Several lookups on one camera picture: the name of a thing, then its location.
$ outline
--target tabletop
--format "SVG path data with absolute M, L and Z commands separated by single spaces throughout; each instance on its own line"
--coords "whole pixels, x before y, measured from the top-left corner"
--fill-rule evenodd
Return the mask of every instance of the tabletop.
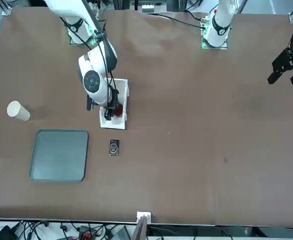
M 0 217 L 135 222 L 142 211 L 154 223 L 293 227 L 293 72 L 267 82 L 288 17 L 235 15 L 228 50 L 201 49 L 199 29 L 160 16 L 105 17 L 113 75 L 128 79 L 126 130 L 86 110 L 77 61 L 88 50 L 69 45 L 56 15 L 15 8 L 2 19 Z M 30 121 L 7 116 L 14 100 Z M 88 131 L 82 182 L 29 180 L 39 129 Z

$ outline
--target small black box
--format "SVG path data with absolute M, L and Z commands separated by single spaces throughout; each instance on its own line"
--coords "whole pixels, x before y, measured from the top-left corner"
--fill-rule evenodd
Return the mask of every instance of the small black box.
M 119 144 L 120 144 L 119 140 L 111 139 L 108 154 L 111 156 L 118 156 L 119 155 Z

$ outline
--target white bracket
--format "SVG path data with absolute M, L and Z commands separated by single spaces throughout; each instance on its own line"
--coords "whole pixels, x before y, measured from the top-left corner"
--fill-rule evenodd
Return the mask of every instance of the white bracket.
M 137 211 L 136 212 L 136 222 L 140 220 L 142 217 L 146 217 L 147 224 L 151 224 L 151 212 L 149 211 Z
M 290 12 L 288 13 L 288 19 L 290 20 L 290 23 L 293 24 L 293 18 Z

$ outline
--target white paper cup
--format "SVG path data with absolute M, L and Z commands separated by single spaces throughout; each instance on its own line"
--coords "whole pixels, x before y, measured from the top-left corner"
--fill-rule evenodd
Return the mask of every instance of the white paper cup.
M 22 121 L 28 121 L 30 119 L 30 113 L 18 101 L 12 101 L 7 106 L 6 112 L 10 117 Z

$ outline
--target white plastic part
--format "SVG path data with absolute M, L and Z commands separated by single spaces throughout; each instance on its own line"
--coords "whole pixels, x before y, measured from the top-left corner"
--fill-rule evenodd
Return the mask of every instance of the white plastic part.
M 127 120 L 127 103 L 129 97 L 129 86 L 127 79 L 114 79 L 116 84 L 116 89 L 119 91 L 118 101 L 123 105 L 122 116 L 113 116 L 111 120 L 107 121 L 105 119 L 104 107 L 100 107 L 99 117 L 100 117 L 100 126 L 101 128 L 107 129 L 126 129 L 126 120 Z
M 18 101 L 10 102 L 7 106 L 6 112 L 10 117 L 22 121 L 28 121 L 30 119 L 30 113 Z
M 68 17 L 78 17 L 87 22 L 87 24 L 96 30 L 97 27 L 93 22 L 93 13 L 91 11 L 89 4 L 85 0 L 45 0 L 48 8 L 56 15 L 62 18 Z
M 83 81 L 83 88 L 85 89 L 86 93 L 89 95 L 91 99 L 94 100 L 96 104 L 99 106 L 106 106 L 107 101 L 110 103 L 112 100 L 112 91 L 111 88 L 108 87 L 107 80 L 99 74 L 100 77 L 100 84 L 99 88 L 96 92 L 90 92 L 84 87 Z
M 140 220 L 140 218 L 146 217 L 147 224 L 151 224 L 151 212 L 149 211 L 137 211 L 136 212 L 136 222 Z
M 209 16 L 210 25 L 204 39 L 213 46 L 220 47 L 226 40 L 230 29 L 224 32 L 223 35 L 218 35 L 217 30 L 213 27 L 213 16 L 215 15 L 216 24 L 220 27 L 227 27 L 230 25 L 233 16 L 236 13 L 236 0 L 219 0 L 216 13 L 212 12 Z
M 111 49 L 112 49 L 115 57 L 117 58 L 118 57 L 117 53 L 116 53 L 114 47 L 112 46 L 112 44 L 109 42 L 109 40 L 108 40 L 108 43 L 110 44 Z M 92 65 L 94 71 L 98 72 L 101 75 L 105 75 L 106 74 L 105 64 L 107 63 L 107 62 L 105 62 L 105 64 L 104 64 L 104 61 L 103 61 L 103 58 L 105 59 L 105 57 L 106 57 L 105 56 L 105 45 L 103 44 L 103 42 L 100 42 L 99 45 L 100 45 L 103 57 L 102 57 L 101 51 L 98 46 L 96 46 L 95 48 L 90 50 L 87 53 L 87 55 L 88 55 L 88 58 L 90 60 L 90 63 Z
M 77 21 L 79 21 L 79 17 L 66 17 L 65 21 L 68 24 L 75 24 Z M 83 21 L 81 26 L 77 29 L 72 29 L 74 32 L 76 32 L 76 35 L 78 35 L 84 42 L 86 42 L 91 36 L 88 34 L 87 28 L 86 28 L 86 23 Z M 76 44 L 83 44 L 83 42 L 78 38 L 70 29 L 68 29 L 68 34 L 72 38 L 72 40 Z

